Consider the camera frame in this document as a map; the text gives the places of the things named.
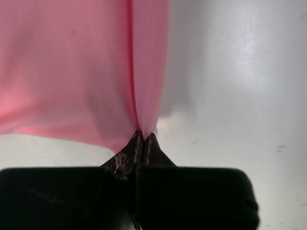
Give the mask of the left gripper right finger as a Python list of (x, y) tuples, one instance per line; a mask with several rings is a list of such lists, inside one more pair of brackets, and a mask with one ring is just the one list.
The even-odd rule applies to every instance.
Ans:
[(144, 230), (255, 230), (248, 176), (233, 168), (176, 166), (151, 134), (135, 178), (135, 218)]

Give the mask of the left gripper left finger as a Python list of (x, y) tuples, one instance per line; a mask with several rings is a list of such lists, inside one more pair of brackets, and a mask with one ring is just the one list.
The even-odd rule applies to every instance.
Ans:
[(138, 230), (129, 183), (144, 139), (136, 131), (101, 166), (23, 167), (0, 172), (3, 230)]

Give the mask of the pink t shirt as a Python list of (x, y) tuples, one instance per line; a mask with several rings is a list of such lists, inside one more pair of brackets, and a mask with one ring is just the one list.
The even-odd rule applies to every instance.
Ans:
[(155, 129), (166, 0), (3, 0), (0, 132), (120, 151)]

